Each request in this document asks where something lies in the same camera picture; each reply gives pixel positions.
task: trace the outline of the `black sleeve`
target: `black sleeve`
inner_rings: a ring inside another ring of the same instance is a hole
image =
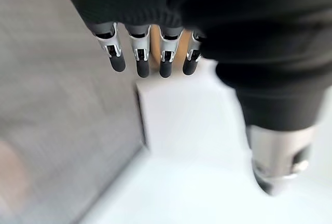
[[[332,83],[332,0],[72,0],[86,23],[200,29],[246,124],[311,126]]]

